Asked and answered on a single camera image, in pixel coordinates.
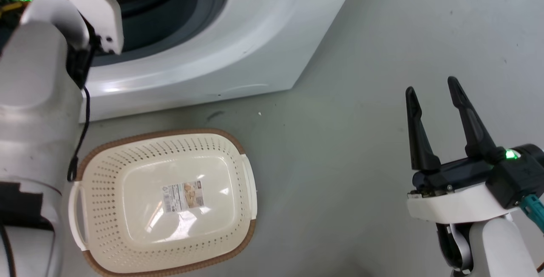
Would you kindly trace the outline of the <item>white front-load washing machine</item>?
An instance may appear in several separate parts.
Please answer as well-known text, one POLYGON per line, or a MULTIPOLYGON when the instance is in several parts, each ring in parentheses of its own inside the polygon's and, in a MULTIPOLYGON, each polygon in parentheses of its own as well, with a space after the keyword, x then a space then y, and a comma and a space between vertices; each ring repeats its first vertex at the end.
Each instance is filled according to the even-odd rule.
POLYGON ((93 60, 92 121, 291 89, 346 0, 118 0, 119 56, 93 60))

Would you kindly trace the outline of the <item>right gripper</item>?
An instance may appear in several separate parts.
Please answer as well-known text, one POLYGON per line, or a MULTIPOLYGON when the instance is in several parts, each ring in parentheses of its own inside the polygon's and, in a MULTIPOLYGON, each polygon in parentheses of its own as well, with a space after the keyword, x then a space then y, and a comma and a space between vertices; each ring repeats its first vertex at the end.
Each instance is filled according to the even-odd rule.
POLYGON ((456 77, 448 77, 448 88, 464 128, 468 158, 447 164, 430 146, 415 89, 405 92, 411 167, 416 171, 407 200, 410 216, 433 223, 479 222, 544 195, 544 150, 524 144, 488 164, 495 142, 456 77))

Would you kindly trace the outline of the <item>cream perforated laundry basket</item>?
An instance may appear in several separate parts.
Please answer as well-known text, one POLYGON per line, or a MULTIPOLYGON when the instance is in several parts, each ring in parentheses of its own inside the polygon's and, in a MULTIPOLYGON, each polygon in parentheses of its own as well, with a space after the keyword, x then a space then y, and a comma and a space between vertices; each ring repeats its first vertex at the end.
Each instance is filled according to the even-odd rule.
POLYGON ((103 144, 68 200, 74 241, 102 277, 167 277, 241 253, 257 223, 245 149, 218 129, 166 130, 103 144))

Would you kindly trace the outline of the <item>product label sticker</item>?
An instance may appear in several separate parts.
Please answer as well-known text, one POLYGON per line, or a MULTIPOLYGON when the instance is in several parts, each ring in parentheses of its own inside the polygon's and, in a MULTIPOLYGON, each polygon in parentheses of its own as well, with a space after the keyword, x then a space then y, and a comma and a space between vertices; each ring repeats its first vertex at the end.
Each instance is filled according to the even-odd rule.
POLYGON ((205 206, 202 183, 200 181, 185 182, 163 186, 163 207, 167 213, 184 212, 205 206))

